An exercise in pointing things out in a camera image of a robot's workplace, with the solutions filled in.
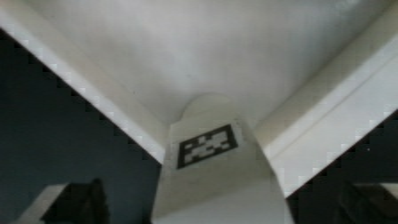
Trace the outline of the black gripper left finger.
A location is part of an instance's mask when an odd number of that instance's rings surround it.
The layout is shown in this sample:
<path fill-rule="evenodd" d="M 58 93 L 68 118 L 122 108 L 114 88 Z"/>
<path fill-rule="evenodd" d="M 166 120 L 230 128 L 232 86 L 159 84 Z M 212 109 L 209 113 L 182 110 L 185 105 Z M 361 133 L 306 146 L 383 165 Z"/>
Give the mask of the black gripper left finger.
<path fill-rule="evenodd" d="M 10 224 L 111 224 L 102 180 L 49 185 Z"/>

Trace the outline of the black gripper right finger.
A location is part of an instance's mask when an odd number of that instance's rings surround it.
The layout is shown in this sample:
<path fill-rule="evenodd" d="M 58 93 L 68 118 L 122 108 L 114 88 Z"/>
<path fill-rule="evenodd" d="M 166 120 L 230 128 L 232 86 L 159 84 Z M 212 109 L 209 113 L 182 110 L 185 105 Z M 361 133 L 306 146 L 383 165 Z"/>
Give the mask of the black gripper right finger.
<path fill-rule="evenodd" d="M 398 224 L 398 183 L 344 184 L 335 224 Z"/>

